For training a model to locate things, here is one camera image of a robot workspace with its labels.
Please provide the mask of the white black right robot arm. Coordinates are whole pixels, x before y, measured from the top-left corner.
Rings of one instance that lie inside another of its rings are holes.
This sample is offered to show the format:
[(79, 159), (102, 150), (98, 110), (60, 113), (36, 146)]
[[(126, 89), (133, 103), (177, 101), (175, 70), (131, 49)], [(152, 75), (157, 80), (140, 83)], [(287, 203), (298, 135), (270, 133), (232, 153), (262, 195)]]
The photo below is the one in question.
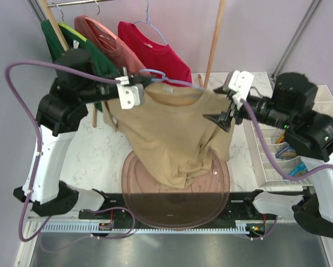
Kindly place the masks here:
[(252, 121), (272, 167), (283, 178), (296, 181), (296, 177), (278, 166), (260, 126), (283, 130), (285, 141), (307, 168), (302, 178), (312, 179), (315, 193), (281, 195), (255, 190), (243, 205), (244, 214), (250, 219), (261, 214), (291, 217), (307, 232), (333, 239), (333, 117), (313, 109), (317, 86), (303, 74), (280, 74), (271, 97), (252, 95), (253, 79), (253, 74), (247, 71), (229, 73), (224, 84), (214, 92), (230, 100), (230, 106), (204, 117), (226, 132), (230, 131), (232, 122), (239, 125), (244, 120)]

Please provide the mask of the light blue wire hanger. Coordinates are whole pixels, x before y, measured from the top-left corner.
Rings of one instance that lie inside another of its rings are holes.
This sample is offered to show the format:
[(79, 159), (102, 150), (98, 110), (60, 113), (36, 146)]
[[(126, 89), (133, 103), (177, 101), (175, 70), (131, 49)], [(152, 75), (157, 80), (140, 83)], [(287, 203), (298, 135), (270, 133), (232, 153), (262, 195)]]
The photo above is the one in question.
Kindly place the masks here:
[(145, 68), (141, 69), (139, 74), (151, 78), (151, 84), (146, 87), (145, 94), (158, 103), (196, 101), (205, 93), (203, 87), (169, 78), (162, 71)]

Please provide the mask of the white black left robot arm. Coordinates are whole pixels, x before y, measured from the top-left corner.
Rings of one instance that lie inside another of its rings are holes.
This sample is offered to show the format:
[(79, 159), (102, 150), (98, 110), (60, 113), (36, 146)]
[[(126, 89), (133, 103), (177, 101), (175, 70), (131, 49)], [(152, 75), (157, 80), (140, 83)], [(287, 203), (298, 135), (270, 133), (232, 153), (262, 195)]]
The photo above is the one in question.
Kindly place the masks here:
[(37, 115), (30, 116), (37, 134), (36, 154), (26, 183), (14, 189), (14, 196), (32, 203), (41, 217), (91, 210), (97, 218), (106, 218), (111, 206), (103, 192), (69, 186), (60, 179), (66, 152), (88, 114), (87, 104), (116, 99), (123, 109), (140, 106), (153, 77), (126, 70), (99, 77), (90, 54), (80, 48), (70, 49), (57, 63), (26, 63), (52, 67), (57, 77), (39, 102)]

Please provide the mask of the beige t shirt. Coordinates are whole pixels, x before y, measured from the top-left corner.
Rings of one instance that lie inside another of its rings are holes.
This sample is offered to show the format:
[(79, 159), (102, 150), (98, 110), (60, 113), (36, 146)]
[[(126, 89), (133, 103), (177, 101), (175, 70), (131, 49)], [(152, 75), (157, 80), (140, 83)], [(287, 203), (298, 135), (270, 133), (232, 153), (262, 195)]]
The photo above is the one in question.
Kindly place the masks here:
[(229, 160), (233, 130), (205, 118), (231, 102), (212, 91), (152, 83), (145, 102), (123, 110), (118, 99), (102, 104), (104, 122), (126, 135), (138, 159), (158, 183), (183, 189), (210, 171), (213, 155)]

